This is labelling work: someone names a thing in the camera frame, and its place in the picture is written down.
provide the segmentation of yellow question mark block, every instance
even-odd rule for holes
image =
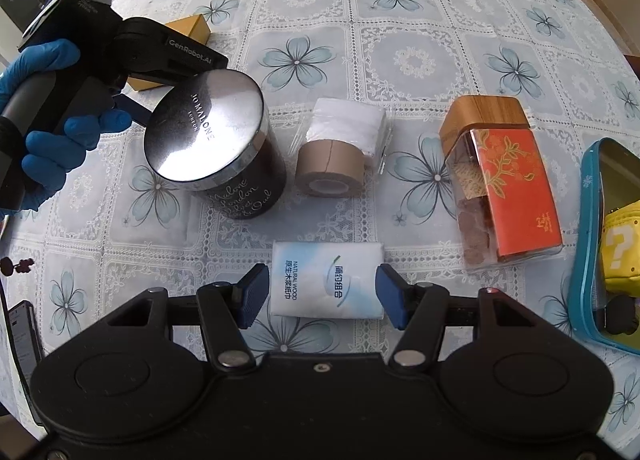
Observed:
[[[604,217],[600,253],[607,290],[640,297],[640,200]]]

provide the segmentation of black candle jar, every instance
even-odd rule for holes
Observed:
[[[287,179],[260,87],[235,70],[211,70],[174,87],[149,119],[144,148],[160,177],[229,218],[267,211]]]

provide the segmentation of floral tablecloth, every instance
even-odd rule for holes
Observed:
[[[270,263],[274,240],[385,244],[385,260],[411,282],[474,296],[499,287],[571,333],[566,295],[575,252],[583,152],[613,137],[640,153],[640,84],[580,0],[114,0],[124,17],[161,22],[201,13],[209,45],[260,83],[284,153],[318,97],[387,108],[392,153],[360,198],[319,199],[289,183],[266,214],[235,221],[159,179],[146,164],[143,129],[105,135],[65,188],[16,221],[7,244],[31,257],[28,275],[4,283],[10,304],[30,299],[47,352],[151,286],[193,294]],[[152,108],[166,87],[130,96]],[[505,94],[527,110],[543,154],[565,247],[554,257],[469,274],[462,263],[450,180],[437,132],[462,94]],[[266,350],[383,354],[399,338],[382,321],[270,317],[244,332]],[[197,328],[176,341],[203,356]],[[447,331],[443,354],[469,341]],[[629,453],[638,442],[640,360],[588,345],[610,366],[616,395],[601,434]],[[34,430],[15,372],[0,347],[0,397]]]

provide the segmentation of question mark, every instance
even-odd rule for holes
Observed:
[[[622,235],[622,241],[619,244],[616,244],[614,240],[615,236]],[[609,265],[610,269],[619,269],[620,268],[620,258],[622,258],[622,254],[629,248],[631,248],[634,244],[634,229],[631,225],[621,225],[616,227],[611,227],[607,230],[607,234],[605,235],[605,245],[607,247],[615,245],[616,248],[613,250],[613,260]]]

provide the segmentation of screw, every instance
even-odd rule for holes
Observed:
[[[242,350],[226,350],[218,356],[218,362],[227,368],[238,368],[249,361],[249,355]]]
[[[66,455],[62,451],[49,451],[47,453],[47,460],[66,460]]]
[[[325,374],[331,370],[331,365],[327,363],[318,363],[314,365],[314,370],[319,374]]]
[[[394,361],[400,366],[418,366],[427,360],[418,350],[400,350],[394,354]]]

